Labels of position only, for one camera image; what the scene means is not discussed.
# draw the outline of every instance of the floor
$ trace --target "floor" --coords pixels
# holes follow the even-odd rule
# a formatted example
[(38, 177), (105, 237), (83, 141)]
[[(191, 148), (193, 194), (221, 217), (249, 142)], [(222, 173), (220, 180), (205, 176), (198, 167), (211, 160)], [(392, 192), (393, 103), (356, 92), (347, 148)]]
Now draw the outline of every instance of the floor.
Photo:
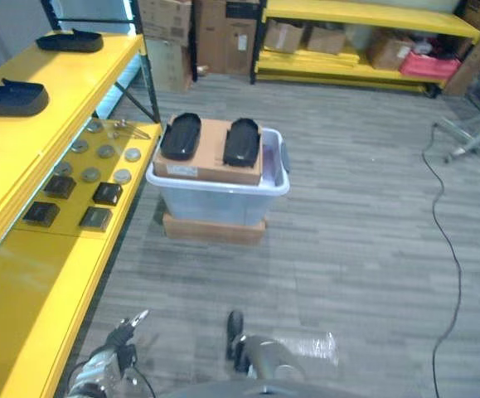
[[(145, 101), (141, 79), (132, 92)], [(121, 318), (150, 308), (134, 341), (159, 395), (225, 380), (225, 317), (240, 308), (249, 332), (296, 352), (332, 334), (338, 362), (301, 357), (312, 383), (370, 398), (433, 397), (431, 350), (452, 316), (457, 275), (431, 216), (439, 183), (420, 151), (435, 120), (473, 115), (469, 102), (209, 75), (186, 94), (159, 93), (158, 103), (163, 121), (190, 111), (279, 130), (291, 191), (275, 201), (260, 245), (208, 245), (169, 240), (158, 189), (144, 183), (67, 367)], [(126, 99), (114, 117), (145, 120)], [(438, 133), (429, 151), (446, 184), (438, 216), (463, 267), (437, 378), (443, 398), (480, 398), (480, 158), (443, 164), (456, 145)]]

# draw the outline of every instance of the pink item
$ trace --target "pink item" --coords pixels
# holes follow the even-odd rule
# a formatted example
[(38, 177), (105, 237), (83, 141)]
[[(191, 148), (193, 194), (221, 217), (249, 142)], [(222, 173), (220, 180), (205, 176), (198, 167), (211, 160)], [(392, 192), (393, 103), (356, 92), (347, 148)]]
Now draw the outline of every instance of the pink item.
[(449, 79), (460, 67), (459, 60), (438, 60), (432, 56), (419, 56), (411, 52), (400, 67), (400, 73), (434, 79)]

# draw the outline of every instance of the black wire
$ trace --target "black wire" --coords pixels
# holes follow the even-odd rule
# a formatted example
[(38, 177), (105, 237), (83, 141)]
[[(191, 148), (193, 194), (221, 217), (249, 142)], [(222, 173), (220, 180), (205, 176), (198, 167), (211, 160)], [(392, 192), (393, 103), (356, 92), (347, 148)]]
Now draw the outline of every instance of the black wire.
[(81, 361), (81, 362), (77, 362), (74, 367), (72, 367), (72, 369), (70, 369), (70, 373), (68, 374), (68, 377), (66, 378), (66, 386), (65, 386), (65, 391), (66, 391), (66, 394), (68, 394), (70, 392), (70, 379), (72, 378), (72, 375), (74, 374), (75, 370), (80, 367), (80, 366), (83, 366), (85, 363), (87, 363), (88, 361)]
[(155, 395), (155, 391), (153, 391), (153, 387), (151, 387), (151, 384), (149, 383), (149, 381), (148, 381), (148, 379), (146, 378), (146, 376), (144, 376), (143, 373), (142, 373), (135, 365), (133, 365), (133, 369), (134, 369), (134, 371), (136, 371), (136, 372), (140, 375), (140, 377), (143, 378), (143, 380), (145, 381), (146, 385), (148, 386), (149, 391), (151, 392), (151, 396), (152, 396), (153, 398), (157, 398), (157, 396)]
[(457, 255), (455, 254), (455, 249), (453, 248), (451, 240), (449, 239), (448, 235), (446, 235), (446, 232), (444, 232), (443, 227), (440, 225), (439, 220), (437, 219), (437, 213), (436, 213), (436, 210), (435, 210), (435, 207), (437, 206), (437, 203), (439, 202), (440, 198), (444, 194), (444, 181), (442, 181), (442, 178), (440, 178), (439, 175), (437, 174), (437, 172), (435, 170), (433, 170), (433, 168), (431, 167), (431, 165), (428, 162), (428, 159), (425, 157), (425, 153), (427, 151), (429, 151), (431, 149), (431, 147), (433, 147), (434, 140), (435, 140), (435, 129), (436, 128), (437, 128), (437, 124), (434, 124), (433, 127), (431, 128), (431, 138), (429, 140), (428, 146), (422, 150), (422, 160), (424, 161), (424, 163), (428, 167), (428, 169), (434, 174), (434, 176), (440, 182), (440, 190), (439, 190), (439, 192), (437, 192), (437, 194), (435, 195), (435, 198), (433, 199), (433, 204), (431, 206), (431, 211), (433, 213), (433, 219), (435, 221), (435, 224), (439, 228), (440, 233), (442, 234), (442, 236), (444, 237), (446, 242), (448, 242), (449, 249), (452, 252), (453, 261), (455, 261), (455, 266), (457, 267), (457, 279), (458, 279), (457, 303), (455, 304), (455, 310), (453, 311), (452, 319), (449, 322), (449, 325), (446, 328), (446, 330), (444, 330), (444, 332), (439, 336), (439, 338), (437, 338), (437, 341), (436, 341), (436, 343), (433, 347), (433, 355), (431, 357), (432, 358), (431, 363), (432, 363), (432, 366), (433, 366), (433, 384), (434, 384), (434, 387), (435, 387), (435, 395), (437, 396), (437, 398), (440, 398), (439, 388), (437, 387), (437, 374), (436, 374), (436, 371), (435, 371), (435, 362), (436, 362), (435, 358), (437, 356), (437, 350), (439, 349), (440, 344), (442, 344), (442, 342), (448, 338), (449, 334), (452, 332), (453, 328), (455, 327), (455, 323), (457, 322), (458, 311), (461, 308), (461, 296), (462, 296), (461, 279), (462, 279), (462, 276), (463, 276), (463, 270), (461, 269), (461, 264), (458, 262)]

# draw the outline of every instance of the plastic wrap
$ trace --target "plastic wrap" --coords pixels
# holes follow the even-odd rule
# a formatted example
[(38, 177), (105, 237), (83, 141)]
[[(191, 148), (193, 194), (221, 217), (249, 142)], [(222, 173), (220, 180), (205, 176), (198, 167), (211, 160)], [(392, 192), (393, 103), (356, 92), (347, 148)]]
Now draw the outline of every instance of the plastic wrap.
[(331, 332), (327, 332), (323, 338), (277, 337), (276, 340), (284, 344), (295, 355), (328, 359), (332, 365), (339, 365), (339, 350)]

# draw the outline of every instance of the bin handle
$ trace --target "bin handle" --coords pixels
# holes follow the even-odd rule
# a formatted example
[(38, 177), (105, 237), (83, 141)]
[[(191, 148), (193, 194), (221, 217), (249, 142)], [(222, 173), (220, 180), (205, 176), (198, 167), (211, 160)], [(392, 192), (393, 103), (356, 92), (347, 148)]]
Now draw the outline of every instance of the bin handle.
[(284, 166), (284, 170), (290, 174), (291, 165), (289, 164), (288, 147), (286, 147), (286, 143), (280, 144), (280, 157), (282, 158), (282, 166)]

